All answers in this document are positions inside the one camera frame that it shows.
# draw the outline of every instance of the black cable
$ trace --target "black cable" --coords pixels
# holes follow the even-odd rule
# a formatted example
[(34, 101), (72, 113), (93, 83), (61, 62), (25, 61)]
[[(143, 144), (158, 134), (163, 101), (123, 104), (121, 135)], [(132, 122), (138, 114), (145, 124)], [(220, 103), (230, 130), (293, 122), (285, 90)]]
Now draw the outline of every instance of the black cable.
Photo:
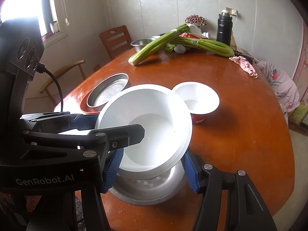
[(46, 73), (48, 74), (52, 80), (54, 81), (54, 83), (56, 84), (58, 90), (59, 90), (59, 94), (60, 94), (60, 99), (61, 99), (61, 112), (63, 112), (63, 94), (62, 94), (62, 90), (60, 87), (60, 84), (58, 83), (58, 80), (56, 79), (56, 77), (54, 77), (54, 75), (52, 74), (52, 72), (50, 72), (44, 64), (42, 63), (38, 63), (37, 67), (36, 67), (36, 72), (39, 72), (41, 74)]
[(54, 83), (57, 85), (57, 88), (58, 88), (59, 94), (60, 94), (60, 99), (61, 99), (61, 112), (63, 112), (63, 94), (62, 94), (60, 84), (59, 84), (58, 80), (56, 79), (56, 77), (54, 77), (52, 72), (50, 72), (48, 69), (45, 70), (45, 73), (48, 74), (53, 79)]

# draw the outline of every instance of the white bowl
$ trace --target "white bowl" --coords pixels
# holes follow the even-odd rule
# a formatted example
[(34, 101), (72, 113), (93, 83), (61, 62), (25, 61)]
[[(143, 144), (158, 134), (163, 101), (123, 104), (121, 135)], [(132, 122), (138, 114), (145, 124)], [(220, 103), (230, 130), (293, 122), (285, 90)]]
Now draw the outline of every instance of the white bowl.
[(172, 91), (183, 99), (192, 114), (205, 115), (219, 106), (217, 93), (199, 82), (183, 82), (176, 85)]
[(141, 143), (124, 148), (118, 175), (145, 180), (163, 174), (182, 158), (192, 135), (184, 101), (170, 89), (137, 85), (115, 95), (98, 116), (95, 129), (140, 124)]

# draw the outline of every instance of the black thermos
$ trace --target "black thermos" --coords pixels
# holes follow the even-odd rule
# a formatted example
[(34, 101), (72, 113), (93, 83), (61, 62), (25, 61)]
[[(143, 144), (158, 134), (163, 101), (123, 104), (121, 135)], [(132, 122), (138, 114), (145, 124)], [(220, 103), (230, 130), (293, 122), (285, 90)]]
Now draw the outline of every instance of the black thermos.
[(228, 11), (223, 10), (222, 13), (219, 14), (218, 18), (216, 41), (222, 42), (230, 46), (232, 27), (233, 27), (232, 17), (228, 13)]

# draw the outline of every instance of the bunch of celery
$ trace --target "bunch of celery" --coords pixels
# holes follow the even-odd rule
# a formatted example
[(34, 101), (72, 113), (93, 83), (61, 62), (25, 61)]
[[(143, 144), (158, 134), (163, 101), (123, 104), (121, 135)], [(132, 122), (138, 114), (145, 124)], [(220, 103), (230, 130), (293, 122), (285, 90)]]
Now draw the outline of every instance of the bunch of celery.
[(171, 42), (171, 44), (181, 44), (184, 47), (203, 49), (224, 57), (234, 56), (234, 51), (230, 46), (213, 40), (177, 37)]
[(164, 47), (167, 43), (171, 42), (184, 32), (189, 32), (189, 26), (187, 26), (187, 24), (183, 24), (177, 27), (176, 29), (173, 29), (170, 32), (150, 42), (143, 49), (141, 49), (139, 52), (137, 52), (131, 58), (129, 58), (128, 62), (132, 66), (138, 65), (140, 62), (153, 55), (160, 48)]

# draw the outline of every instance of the wooden chair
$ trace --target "wooden chair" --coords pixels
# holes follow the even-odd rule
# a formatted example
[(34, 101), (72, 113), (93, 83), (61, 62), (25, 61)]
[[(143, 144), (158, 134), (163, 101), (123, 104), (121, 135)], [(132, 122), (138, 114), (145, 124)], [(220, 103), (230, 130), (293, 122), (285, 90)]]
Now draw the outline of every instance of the wooden chair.
[[(123, 36), (115, 38), (115, 36), (122, 33), (124, 33)], [(119, 54), (125, 52), (126, 50), (132, 49), (132, 46), (130, 45), (131, 37), (125, 25), (117, 28), (111, 28), (105, 32), (102, 32), (99, 34), (99, 37), (104, 44), (111, 60), (113, 60)], [(120, 47), (116, 47), (123, 42), (126, 42), (126, 44), (121, 45)]]
[[(84, 71), (81, 67), (81, 64), (85, 63), (86, 61), (85, 60), (82, 60), (82, 61), (78, 61), (78, 62), (74, 62), (72, 64), (69, 64), (69, 65), (66, 65), (65, 67), (62, 67), (60, 69), (58, 69), (56, 72), (53, 73), (54, 77), (56, 77), (56, 79), (59, 79), (61, 76), (63, 76), (64, 74), (66, 74), (69, 70), (71, 70), (72, 68), (78, 66), (79, 68), (79, 71), (81, 73), (81, 76), (83, 78), (83, 80), (85, 80), (87, 77), (86, 75), (84, 74)], [(42, 86), (41, 90), (40, 90), (40, 93), (44, 93), (44, 91), (46, 91), (48, 97), (50, 98), (50, 100), (52, 101), (52, 103), (57, 106), (57, 103), (56, 101), (54, 100), (54, 98), (52, 97), (51, 93), (49, 92), (48, 90), (48, 86), (50, 84), (53, 83), (53, 80), (51, 78), (49, 78), (45, 84)]]

